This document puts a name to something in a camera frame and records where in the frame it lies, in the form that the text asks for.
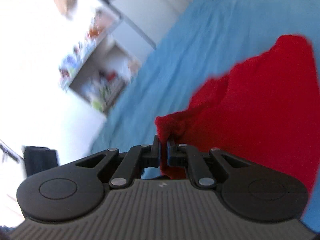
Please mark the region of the blue bed sheet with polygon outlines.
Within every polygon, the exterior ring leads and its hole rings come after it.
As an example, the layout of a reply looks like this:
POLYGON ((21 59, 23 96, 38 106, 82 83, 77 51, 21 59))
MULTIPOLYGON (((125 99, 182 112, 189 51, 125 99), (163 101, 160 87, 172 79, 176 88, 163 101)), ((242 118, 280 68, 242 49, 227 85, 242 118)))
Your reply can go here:
MULTIPOLYGON (((210 78, 268 51, 283 35, 312 44, 319 86, 319 0, 193 0, 125 89, 90 152, 150 144, 159 116, 187 109, 210 78)), ((319 168, 303 222, 319 230, 319 168)))

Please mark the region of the white grey wardrobe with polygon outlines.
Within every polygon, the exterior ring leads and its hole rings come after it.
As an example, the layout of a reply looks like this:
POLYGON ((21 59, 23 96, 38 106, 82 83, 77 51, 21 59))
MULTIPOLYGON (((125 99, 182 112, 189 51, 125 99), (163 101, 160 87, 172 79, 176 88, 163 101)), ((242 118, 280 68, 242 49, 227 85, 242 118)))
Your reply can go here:
POLYGON ((103 0, 120 16, 112 35, 144 62, 192 0, 103 0))

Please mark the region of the white shelf unit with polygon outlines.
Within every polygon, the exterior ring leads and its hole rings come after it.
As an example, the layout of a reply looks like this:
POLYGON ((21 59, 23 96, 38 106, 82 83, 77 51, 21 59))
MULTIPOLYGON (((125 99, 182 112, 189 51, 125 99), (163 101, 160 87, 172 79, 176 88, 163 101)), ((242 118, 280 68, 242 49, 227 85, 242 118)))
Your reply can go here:
POLYGON ((62 90, 71 89, 106 114, 141 68, 141 61, 116 40, 120 19, 97 8, 85 38, 76 43, 59 66, 62 90))

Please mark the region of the dark blue bin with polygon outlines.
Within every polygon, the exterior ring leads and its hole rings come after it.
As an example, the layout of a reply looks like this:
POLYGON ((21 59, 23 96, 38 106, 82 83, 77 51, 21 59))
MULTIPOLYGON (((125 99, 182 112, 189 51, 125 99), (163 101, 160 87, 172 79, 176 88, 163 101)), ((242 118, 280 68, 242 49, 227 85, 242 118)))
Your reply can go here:
POLYGON ((23 157, 27 177, 59 165, 56 150, 47 147, 26 146, 23 157))

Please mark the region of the red small garment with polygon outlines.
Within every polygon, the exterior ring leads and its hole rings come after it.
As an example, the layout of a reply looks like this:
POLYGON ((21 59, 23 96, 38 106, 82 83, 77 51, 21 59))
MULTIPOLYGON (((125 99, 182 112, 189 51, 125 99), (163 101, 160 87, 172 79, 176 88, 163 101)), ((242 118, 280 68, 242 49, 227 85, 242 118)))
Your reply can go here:
POLYGON ((155 120, 160 142, 213 147, 291 175, 313 190, 319 86, 312 44, 283 35, 266 52, 208 79, 187 109, 155 120))

